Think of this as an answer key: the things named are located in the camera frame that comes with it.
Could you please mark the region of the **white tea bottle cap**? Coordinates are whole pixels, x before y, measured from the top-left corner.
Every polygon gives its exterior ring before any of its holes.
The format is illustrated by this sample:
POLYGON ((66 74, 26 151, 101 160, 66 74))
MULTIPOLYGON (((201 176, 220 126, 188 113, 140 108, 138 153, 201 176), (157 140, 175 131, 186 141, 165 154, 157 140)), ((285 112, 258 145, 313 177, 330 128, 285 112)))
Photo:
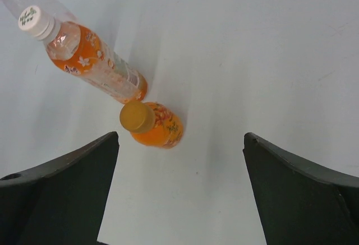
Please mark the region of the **white tea bottle cap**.
POLYGON ((55 18, 38 6, 29 6, 21 13, 17 24, 20 30, 43 40, 55 27, 55 18))

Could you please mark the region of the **tall orange tea bottle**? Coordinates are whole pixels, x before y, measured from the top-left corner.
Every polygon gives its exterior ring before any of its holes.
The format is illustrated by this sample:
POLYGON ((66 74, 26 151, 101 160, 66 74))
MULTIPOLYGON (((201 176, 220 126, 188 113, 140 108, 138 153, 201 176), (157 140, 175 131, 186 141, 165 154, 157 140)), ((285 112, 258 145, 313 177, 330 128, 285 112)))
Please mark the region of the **tall orange tea bottle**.
POLYGON ((144 76, 131 68, 92 30, 55 18, 55 27, 43 40, 49 59, 75 76, 126 104, 142 101, 148 91, 144 76))

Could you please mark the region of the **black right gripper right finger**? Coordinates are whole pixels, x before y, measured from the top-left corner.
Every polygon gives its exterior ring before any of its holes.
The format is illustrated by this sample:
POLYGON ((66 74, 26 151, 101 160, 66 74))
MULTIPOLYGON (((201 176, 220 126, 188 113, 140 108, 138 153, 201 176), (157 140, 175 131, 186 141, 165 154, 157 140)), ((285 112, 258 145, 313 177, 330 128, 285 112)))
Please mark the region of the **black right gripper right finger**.
POLYGON ((358 178, 246 133, 243 154, 267 244, 358 244, 358 178))

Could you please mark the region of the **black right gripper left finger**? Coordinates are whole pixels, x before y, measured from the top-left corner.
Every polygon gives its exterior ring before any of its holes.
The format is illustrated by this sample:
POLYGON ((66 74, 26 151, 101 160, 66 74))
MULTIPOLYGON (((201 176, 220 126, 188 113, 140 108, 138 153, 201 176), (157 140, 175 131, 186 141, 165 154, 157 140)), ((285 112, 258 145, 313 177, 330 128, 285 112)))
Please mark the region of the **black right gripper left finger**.
POLYGON ((118 134, 1 178, 1 244, 100 244, 118 134))

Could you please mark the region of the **amber juice bottle cap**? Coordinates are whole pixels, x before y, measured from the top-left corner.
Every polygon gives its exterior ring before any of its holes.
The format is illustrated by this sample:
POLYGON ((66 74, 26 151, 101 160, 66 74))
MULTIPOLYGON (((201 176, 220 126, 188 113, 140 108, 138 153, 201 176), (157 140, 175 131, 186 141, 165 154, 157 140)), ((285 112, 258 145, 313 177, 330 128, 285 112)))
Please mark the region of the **amber juice bottle cap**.
POLYGON ((131 133, 146 133, 154 127, 155 113, 145 103, 134 100, 123 106, 119 121, 131 133))

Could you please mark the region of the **small orange juice bottle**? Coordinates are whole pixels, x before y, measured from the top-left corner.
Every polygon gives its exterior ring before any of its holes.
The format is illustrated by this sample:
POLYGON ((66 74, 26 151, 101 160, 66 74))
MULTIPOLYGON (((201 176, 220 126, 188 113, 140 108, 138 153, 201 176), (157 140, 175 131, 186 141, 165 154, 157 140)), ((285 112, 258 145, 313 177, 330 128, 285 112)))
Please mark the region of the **small orange juice bottle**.
POLYGON ((155 113, 154 127, 146 133, 129 131, 132 138, 145 146, 161 149, 175 147, 181 141, 184 133, 184 126, 179 116, 162 104, 155 102, 146 102, 145 104, 151 107, 155 113))

